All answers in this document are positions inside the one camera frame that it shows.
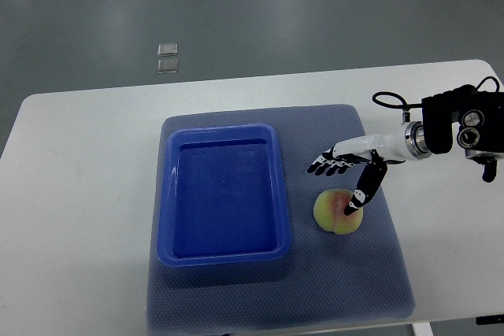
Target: concrete floor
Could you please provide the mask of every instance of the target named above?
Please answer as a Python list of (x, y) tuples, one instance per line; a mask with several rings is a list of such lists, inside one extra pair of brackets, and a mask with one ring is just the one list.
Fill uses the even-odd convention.
[[(0, 0), (0, 152), (34, 93), (472, 58), (504, 78), (503, 21), (504, 0)], [(178, 73), (156, 73), (160, 42), (179, 43)], [(413, 333), (338, 333), (371, 334)]]

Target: gray mat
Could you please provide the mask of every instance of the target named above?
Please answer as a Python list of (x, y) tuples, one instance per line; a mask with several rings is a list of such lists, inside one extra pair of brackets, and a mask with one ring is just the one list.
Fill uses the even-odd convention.
[[(169, 268), (156, 255), (168, 136), (176, 130), (265, 123), (280, 140), (292, 245), (281, 259)], [(332, 177), (309, 175), (319, 153), (363, 135), (349, 105), (256, 109), (177, 116), (165, 121), (157, 165), (147, 320), (151, 335), (225, 334), (328, 321), (403, 318), (414, 308), (402, 252), (380, 189), (357, 231), (334, 235), (313, 220), (317, 195), (353, 190), (362, 167)]]

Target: robotic hand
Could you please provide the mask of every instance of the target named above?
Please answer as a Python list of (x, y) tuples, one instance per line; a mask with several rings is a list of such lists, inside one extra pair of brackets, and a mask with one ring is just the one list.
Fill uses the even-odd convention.
[[(478, 91), (487, 80), (497, 86), (494, 93)], [(457, 142), (465, 157), (484, 166), (483, 180), (490, 183), (497, 172), (497, 160), (504, 158), (504, 143), (495, 132), (504, 122), (504, 93), (498, 92), (499, 82), (493, 76), (483, 79), (477, 87), (464, 85), (455, 90), (423, 98), (421, 104), (407, 104), (401, 96), (378, 92), (372, 100), (379, 105), (402, 109), (403, 122), (387, 135), (365, 135), (336, 143), (308, 167), (308, 173), (327, 176), (343, 174), (356, 164), (366, 164), (357, 182), (354, 195), (345, 208), (349, 216), (372, 200), (385, 174), (387, 164), (420, 160), (432, 153), (447, 153), (453, 145), (451, 124), (460, 124)], [(379, 96), (392, 96), (402, 103), (391, 105), (379, 101)], [(423, 123), (410, 121), (410, 109), (422, 108)]]

